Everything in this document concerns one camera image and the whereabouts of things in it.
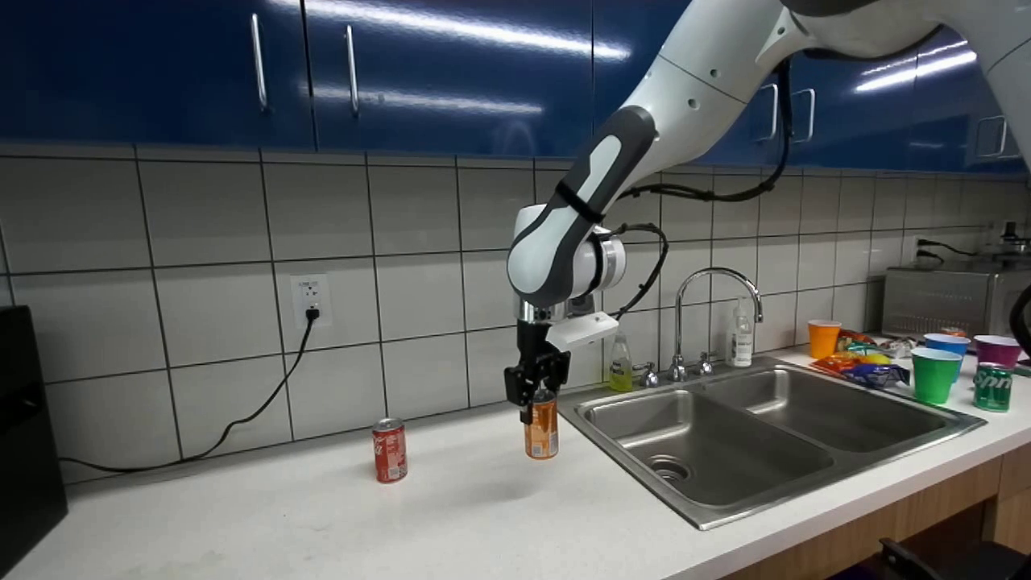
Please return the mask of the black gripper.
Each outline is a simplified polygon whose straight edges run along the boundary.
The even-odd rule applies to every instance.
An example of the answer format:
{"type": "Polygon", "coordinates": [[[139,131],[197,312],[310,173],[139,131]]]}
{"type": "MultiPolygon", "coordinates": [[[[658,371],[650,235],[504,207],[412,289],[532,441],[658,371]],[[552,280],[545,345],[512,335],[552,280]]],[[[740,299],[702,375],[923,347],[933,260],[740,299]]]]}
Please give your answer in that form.
{"type": "Polygon", "coordinates": [[[516,324],[520,360],[504,371],[506,401],[520,407],[520,422],[532,422],[532,401],[562,401],[562,386],[567,385],[570,354],[559,352],[549,342],[545,324],[520,322],[516,324]]]}

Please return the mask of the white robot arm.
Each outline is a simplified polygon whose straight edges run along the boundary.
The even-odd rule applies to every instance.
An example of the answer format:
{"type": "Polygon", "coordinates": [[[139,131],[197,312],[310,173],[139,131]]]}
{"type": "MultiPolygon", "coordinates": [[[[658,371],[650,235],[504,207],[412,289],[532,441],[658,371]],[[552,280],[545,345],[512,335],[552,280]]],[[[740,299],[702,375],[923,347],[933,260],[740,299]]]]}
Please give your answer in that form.
{"type": "Polygon", "coordinates": [[[1028,0],[690,0],[638,88],[573,159],[552,199],[516,217],[506,276],[520,296],[520,363],[504,377],[520,419],[532,422],[559,395],[577,345],[619,330],[614,312],[565,322],[552,322],[552,312],[619,276],[619,237],[604,217],[623,194],[714,153],[797,53],[890,59],[936,30],[966,40],[1019,145],[1028,145],[1028,0]]]}

